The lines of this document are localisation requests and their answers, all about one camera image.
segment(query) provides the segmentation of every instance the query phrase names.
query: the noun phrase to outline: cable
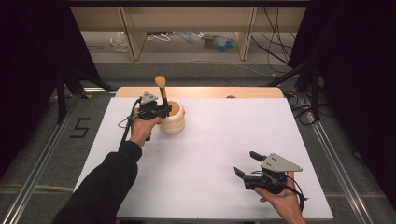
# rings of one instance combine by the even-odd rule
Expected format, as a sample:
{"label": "cable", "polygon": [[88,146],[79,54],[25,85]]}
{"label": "cable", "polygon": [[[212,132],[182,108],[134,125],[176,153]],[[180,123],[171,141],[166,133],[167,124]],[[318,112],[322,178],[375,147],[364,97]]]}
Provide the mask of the cable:
{"label": "cable", "polygon": [[[262,32],[262,36],[264,36],[264,38],[266,39],[266,40],[268,40],[268,41],[271,41],[267,36],[265,36],[264,35],[264,32]],[[282,46],[282,44],[281,43],[276,43],[276,42],[274,42],[273,41],[273,44],[276,44],[276,45],[279,45],[279,46]],[[288,48],[288,49],[292,49],[292,47],[290,47],[290,46],[287,46],[287,45],[283,45],[283,47],[285,47],[285,48]]]}
{"label": "cable", "polygon": [[143,43],[143,46],[151,53],[151,55],[154,56],[154,58],[156,59],[156,61],[157,61],[158,63],[163,63],[163,64],[169,64],[169,63],[226,63],[226,64],[229,64],[229,65],[235,66],[235,67],[237,67],[237,68],[246,69],[246,70],[248,70],[248,71],[257,73],[257,74],[262,75],[262,76],[266,76],[266,77],[270,77],[270,76],[271,76],[271,75],[269,75],[269,74],[264,74],[264,73],[258,72],[258,71],[256,71],[256,70],[251,69],[251,68],[248,68],[248,67],[240,66],[240,65],[237,65],[237,64],[233,64],[233,63],[227,63],[227,62],[223,62],[223,61],[209,62],[209,61],[204,61],[204,60],[196,60],[196,61],[187,61],[187,62],[169,62],[169,63],[165,63],[165,62],[162,62],[161,60],[159,60],[159,59],[157,58],[157,56],[155,55],[155,53],[152,52],[151,49],[149,49],[149,47],[148,47],[145,43]]}
{"label": "cable", "polygon": [[278,24],[278,13],[279,13],[279,8],[278,8],[278,7],[275,8],[275,13],[276,13],[275,24],[272,23],[272,21],[271,21],[269,15],[268,15],[268,13],[267,13],[266,8],[264,7],[263,9],[264,9],[264,12],[265,12],[265,16],[267,17],[267,20],[270,22],[271,28],[272,28],[272,30],[273,30],[273,36],[271,37],[271,40],[270,40],[270,46],[271,46],[272,43],[275,43],[275,42],[274,42],[274,35],[276,35],[276,37],[277,37],[277,39],[279,40],[279,43],[280,43],[279,45],[280,45],[281,48],[282,48],[283,54],[285,55],[285,58],[286,58],[286,60],[288,61],[290,55],[289,55],[289,53],[286,51],[285,45],[282,43],[282,40],[281,40],[281,38],[280,38],[279,24]]}
{"label": "cable", "polygon": [[[318,108],[327,107],[327,106],[328,106],[327,104],[318,104]],[[293,108],[292,111],[296,111],[296,110],[299,110],[299,109],[302,109],[302,111],[300,111],[297,115],[295,115],[294,118],[295,119],[298,118],[301,124],[303,124],[303,125],[311,125],[311,124],[314,124],[316,121],[318,121],[318,118],[316,118],[316,116],[314,116],[315,118],[311,122],[304,122],[303,119],[302,119],[302,115],[303,114],[312,112],[312,105],[302,105],[300,107]]]}
{"label": "cable", "polygon": [[126,126],[125,126],[125,131],[124,131],[124,134],[123,134],[123,136],[122,136],[122,138],[121,138],[120,146],[121,146],[122,143],[125,141],[126,136],[128,135],[129,129],[130,129],[131,125],[132,125],[132,121],[133,121],[132,116],[134,115],[134,109],[136,108],[136,105],[137,105],[137,104],[140,104],[141,101],[142,101],[142,97],[139,97],[139,99],[137,99],[137,100],[134,102],[134,106],[132,106],[131,115],[128,116],[128,117],[126,118],[126,119],[128,120],[128,122],[127,122],[127,124],[126,124]]}
{"label": "cable", "polygon": [[254,37],[252,36],[251,39],[259,46],[259,48],[265,50],[267,53],[271,54],[272,56],[274,56],[275,58],[277,58],[278,60],[280,60],[282,63],[287,64],[288,62],[286,62],[285,60],[279,58],[276,54],[274,54],[273,52],[271,52],[269,49],[266,49],[265,47],[261,46],[256,39],[254,39]]}
{"label": "cable", "polygon": [[300,192],[297,191],[296,189],[292,189],[291,187],[285,185],[285,188],[286,188],[286,189],[288,189],[288,190],[290,190],[291,192],[293,192],[293,193],[295,193],[295,194],[298,195],[298,197],[299,197],[299,199],[300,199],[300,209],[301,209],[301,211],[303,211],[304,205],[305,205],[305,201],[308,200],[308,198],[305,198],[305,196],[304,196],[304,194],[303,194],[303,191],[302,191],[301,188],[300,188],[300,185],[299,185],[293,178],[291,178],[291,177],[288,176],[288,175],[287,175],[286,177],[289,178],[290,180],[292,180],[292,181],[294,182],[294,184],[297,186],[297,188],[299,189]]}
{"label": "cable", "polygon": [[120,128],[126,128],[126,126],[125,126],[125,127],[122,127],[122,126],[121,126],[121,124],[122,124],[125,120],[128,120],[128,119],[123,119],[122,121],[120,121],[119,124],[117,124],[117,126],[119,126]]}
{"label": "cable", "polygon": [[148,40],[159,39],[159,40],[161,40],[161,41],[168,42],[168,41],[171,41],[171,38],[169,38],[168,35],[172,35],[172,34],[174,34],[174,33],[175,33],[175,32],[171,32],[171,33],[161,33],[161,37],[158,37],[158,36],[156,36],[155,34],[151,34],[152,37],[148,37]]}
{"label": "cable", "polygon": [[[297,92],[292,92],[292,93],[284,92],[283,95],[288,100],[288,103],[289,103],[290,107],[295,107],[300,101],[300,96],[299,96],[299,94]],[[292,98],[292,97],[296,98],[296,102],[293,105],[290,104],[290,98]]]}

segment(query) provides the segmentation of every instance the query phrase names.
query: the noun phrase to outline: metal rail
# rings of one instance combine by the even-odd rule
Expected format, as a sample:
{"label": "metal rail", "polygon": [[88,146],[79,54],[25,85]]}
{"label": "metal rail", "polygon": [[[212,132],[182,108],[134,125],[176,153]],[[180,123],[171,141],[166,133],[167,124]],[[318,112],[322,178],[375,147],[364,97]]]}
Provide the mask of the metal rail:
{"label": "metal rail", "polygon": [[[309,99],[303,94],[304,100],[309,102]],[[311,122],[314,121],[314,116],[311,113],[308,113],[308,118]],[[334,170],[334,173],[340,182],[341,188],[343,189],[349,204],[355,213],[355,216],[359,223],[374,223],[364,201],[361,199],[357,189],[353,185],[349,175],[347,174],[347,170],[345,169],[343,163],[341,163],[340,158],[337,155],[334,147],[332,146],[332,142],[324,131],[323,126],[320,121],[315,121],[312,125],[315,131],[315,134],[318,137],[318,140],[326,154],[327,159]]]}
{"label": "metal rail", "polygon": [[44,147],[40,157],[35,163],[35,167],[33,168],[32,172],[29,174],[29,177],[23,184],[21,191],[16,197],[14,203],[9,207],[6,217],[2,222],[3,224],[18,223],[24,208],[29,203],[29,200],[33,194],[36,184],[38,183],[38,180],[44,173],[45,167],[47,166],[50,160],[53,150],[58,145],[62,133],[64,132],[64,127],[66,126],[70,118],[70,115],[72,114],[73,109],[75,108],[75,105],[78,102],[78,99],[79,99],[78,96],[72,96],[72,98],[70,99],[69,107],[67,108],[67,113],[64,116],[64,120],[60,124],[56,124],[55,129],[52,132],[52,135],[49,138],[48,143]]}

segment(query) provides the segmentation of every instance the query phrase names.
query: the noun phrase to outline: human hand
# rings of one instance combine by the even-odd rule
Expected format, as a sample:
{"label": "human hand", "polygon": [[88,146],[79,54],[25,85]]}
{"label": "human hand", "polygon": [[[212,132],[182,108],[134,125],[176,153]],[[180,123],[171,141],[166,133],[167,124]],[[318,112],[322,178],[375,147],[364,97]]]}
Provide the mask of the human hand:
{"label": "human hand", "polygon": [[161,123],[163,119],[157,117],[155,119],[143,120],[136,117],[131,124],[131,138],[129,141],[135,142],[140,147],[145,145],[146,139],[151,136],[151,130],[158,123]]}
{"label": "human hand", "polygon": [[[295,189],[295,185],[292,180],[294,179],[294,172],[288,172],[288,177],[291,179],[287,178],[286,184],[292,189]],[[262,196],[260,202],[269,202],[287,223],[305,223],[297,195],[295,193],[288,189],[284,189],[279,194],[272,194],[262,188],[255,188],[254,190]]]}

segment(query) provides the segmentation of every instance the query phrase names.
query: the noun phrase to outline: white tabletop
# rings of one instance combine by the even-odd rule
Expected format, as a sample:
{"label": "white tabletop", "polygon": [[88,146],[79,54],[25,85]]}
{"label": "white tabletop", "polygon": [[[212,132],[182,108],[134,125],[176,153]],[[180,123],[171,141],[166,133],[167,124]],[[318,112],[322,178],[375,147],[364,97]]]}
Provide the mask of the white tabletop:
{"label": "white tabletop", "polygon": [[[76,187],[105,158],[117,151],[123,129],[118,123],[134,98],[111,99]],[[305,202],[306,220],[332,219],[304,142],[286,99],[172,98],[186,110],[181,133],[155,127],[143,147],[139,173],[118,217],[178,220],[280,219],[269,203],[245,189],[237,167],[247,175],[260,170],[249,151],[276,153],[304,168],[295,173]]]}

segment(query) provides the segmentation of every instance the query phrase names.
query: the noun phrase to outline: metal bracket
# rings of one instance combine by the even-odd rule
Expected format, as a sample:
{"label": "metal bracket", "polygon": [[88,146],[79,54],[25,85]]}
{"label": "metal bracket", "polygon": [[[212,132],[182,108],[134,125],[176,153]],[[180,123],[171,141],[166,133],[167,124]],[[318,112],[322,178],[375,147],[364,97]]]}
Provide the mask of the metal bracket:
{"label": "metal bracket", "polygon": [[153,101],[156,101],[157,99],[158,99],[157,96],[145,91],[145,93],[142,96],[142,101],[140,102],[140,104],[145,105]]}
{"label": "metal bracket", "polygon": [[281,156],[271,153],[265,160],[262,161],[262,169],[274,172],[301,172],[303,167],[294,164],[291,161],[284,159]]}

